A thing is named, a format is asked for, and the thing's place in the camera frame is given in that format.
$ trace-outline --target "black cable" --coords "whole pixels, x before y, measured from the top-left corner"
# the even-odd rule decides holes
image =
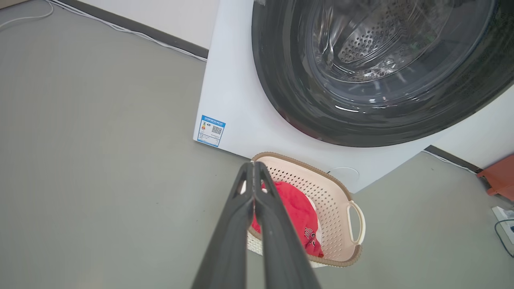
[[[498,230],[496,229],[496,227],[498,226],[498,224],[499,224],[499,223],[505,223],[505,222],[508,222],[508,221],[514,221],[514,219],[506,219],[506,220],[498,221],[498,222],[494,225],[494,231],[496,232],[496,235],[498,235],[498,238],[500,239],[500,242],[502,242],[502,245],[503,245],[503,248],[505,249],[505,251],[507,251],[507,253],[508,253],[512,258],[514,258],[514,254],[511,254],[511,253],[510,253],[510,251],[507,249],[507,247],[505,246],[505,243],[503,243],[502,237],[500,237],[500,234],[498,234]]]

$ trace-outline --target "orange plastic stool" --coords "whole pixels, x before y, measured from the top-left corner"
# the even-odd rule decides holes
[[[484,176],[491,188],[488,195],[500,194],[514,201],[514,155],[497,162],[476,175]]]

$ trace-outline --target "floor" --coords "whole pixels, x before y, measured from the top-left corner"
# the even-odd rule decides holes
[[[0,23],[48,11],[0,10]],[[0,287],[189,288],[239,166],[194,142],[205,63],[56,8],[0,31]],[[355,195],[329,288],[512,288],[476,177],[420,153]],[[249,252],[248,288],[263,288]]]

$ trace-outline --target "electrical cord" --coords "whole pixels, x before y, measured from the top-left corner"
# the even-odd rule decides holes
[[[72,6],[70,6],[70,5],[67,5],[67,4],[65,4],[65,3],[62,3],[62,2],[60,2],[60,1],[57,1],[57,0],[49,0],[49,1],[50,1],[50,2],[52,2],[52,3],[54,3],[55,5],[57,5],[57,6],[61,7],[61,8],[63,8],[63,9],[65,9],[65,10],[67,10],[67,11],[71,12],[71,13],[74,13],[74,14],[77,14],[77,15],[80,15],[80,16],[83,16],[83,17],[86,17],[86,18],[89,18],[89,19],[93,19],[93,20],[96,20],[96,21],[98,21],[98,22],[102,22],[103,24],[108,25],[110,28],[112,28],[112,29],[114,29],[114,30],[116,30],[116,31],[125,32],[125,33],[131,33],[131,34],[137,35],[137,36],[139,36],[139,37],[141,37],[141,38],[144,38],[144,39],[146,39],[146,40],[149,40],[149,41],[152,41],[152,42],[154,42],[154,43],[157,43],[157,44],[159,44],[159,45],[160,45],[160,46],[162,46],[162,47],[166,47],[166,48],[169,48],[169,49],[172,49],[172,50],[175,50],[175,51],[178,51],[178,52],[184,53],[184,54],[186,54],[186,55],[188,55],[188,56],[194,57],[194,58],[196,58],[196,59],[198,59],[198,60],[201,60],[201,61],[204,61],[204,62],[206,62],[206,61],[207,61],[207,59],[206,59],[206,58],[203,58],[203,57],[200,57],[200,56],[194,55],[194,54],[192,54],[192,53],[190,53],[190,52],[188,52],[188,51],[185,51],[185,50],[183,50],[183,49],[180,49],[180,48],[177,48],[177,47],[174,47],[174,46],[168,45],[168,44],[166,44],[166,43],[160,42],[160,41],[158,41],[158,40],[155,40],[155,39],[151,38],[150,36],[148,36],[148,35],[146,35],[146,34],[144,34],[144,33],[137,32],[137,31],[132,31],[132,30],[128,30],[128,29],[123,28],[123,27],[121,27],[121,26],[119,26],[119,25],[116,25],[116,24],[113,24],[113,23],[110,23],[110,22],[104,21],[104,20],[102,20],[102,19],[100,19],[100,18],[94,17],[94,16],[92,16],[92,15],[90,15],[90,14],[87,14],[87,13],[86,13],[86,12],[84,12],[84,11],[81,11],[81,10],[79,10],[79,9],[75,8],[75,7],[72,7]]]
[[[10,24],[10,23],[17,22],[17,21],[19,21],[19,20],[26,20],[26,19],[43,19],[43,18],[46,18],[46,17],[48,17],[48,16],[52,15],[52,13],[53,13],[53,5],[52,5],[52,3],[50,3],[48,0],[45,0],[45,1],[50,5],[50,8],[51,8],[50,12],[48,12],[48,13],[47,13],[47,14],[45,14],[45,15],[41,15],[41,16],[21,17],[21,18],[16,18],[16,19],[13,19],[13,20],[9,20],[9,21],[7,21],[7,22],[5,22],[5,23],[2,23],[2,24],[0,25],[0,31],[2,30],[2,27],[6,26],[6,25],[8,25],[8,24]]]
[[[440,157],[440,156],[438,156],[438,155],[436,155],[436,154],[433,154],[433,153],[431,153],[431,152],[427,152],[427,151],[422,151],[422,152],[427,153],[427,154],[429,154],[429,155],[431,155],[431,156],[433,156],[433,157],[437,158],[437,159],[438,159],[438,160],[440,160],[440,161],[443,161],[443,162],[446,162],[446,163],[448,163],[448,164],[454,165],[454,166],[456,166],[456,167],[458,167],[458,168],[461,168],[461,169],[463,169],[463,170],[466,170],[466,171],[468,171],[468,172],[470,172],[470,173],[472,173],[472,174],[475,174],[475,175],[476,175],[476,173],[475,173],[475,172],[473,172],[472,170],[470,170],[470,169],[468,169],[468,168],[465,168],[465,167],[463,167],[463,166],[459,166],[459,165],[457,165],[457,164],[455,164],[455,163],[453,163],[453,162],[451,162],[451,161],[449,161],[449,160],[447,160],[447,159],[445,159],[445,158],[443,158],[443,157]]]
[[[502,240],[502,237],[500,237],[500,234],[498,233],[498,224],[500,223],[505,223],[505,222],[508,222],[508,221],[514,221],[514,219],[506,219],[506,220],[502,220],[502,221],[498,221],[496,222],[496,224],[494,225],[494,231],[496,232],[496,235],[498,235],[498,238],[500,239],[500,242],[502,242],[502,245],[503,245],[503,248],[505,249],[505,251],[507,251],[507,253],[512,257],[514,258],[514,254],[512,254],[508,249],[507,247],[505,246],[505,243],[503,243],[503,240]]]

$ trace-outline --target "dark gray baseboard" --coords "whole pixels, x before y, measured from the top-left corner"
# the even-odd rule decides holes
[[[445,158],[445,159],[451,161],[452,163],[457,164],[461,167],[468,168],[477,174],[480,173],[481,171],[483,171],[482,168],[479,168],[479,167],[475,166],[474,164],[471,164],[461,158],[458,158],[458,157],[456,157],[450,153],[447,153],[447,152],[443,151],[442,149],[436,148],[434,146],[429,146],[425,150],[429,153],[433,153],[434,155],[438,155],[442,158]]]
[[[87,14],[90,14],[94,17],[100,18],[102,20],[119,25],[123,28],[129,29],[132,31],[144,33],[155,40],[158,40],[158,41],[166,43],[168,45],[183,49],[183,50],[190,52],[196,56],[207,58],[207,56],[209,54],[209,50],[206,48],[203,48],[203,47],[193,44],[191,42],[185,41],[178,37],[169,35],[165,32],[162,32],[160,30],[157,30],[157,29],[147,26],[145,24],[130,20],[128,18],[116,15],[116,14],[108,12],[108,11],[105,11],[98,7],[95,7],[95,6],[92,6],[92,5],[77,1],[77,0],[60,0],[60,1],[62,3],[65,3],[67,5],[75,7],[81,11],[84,11]]]

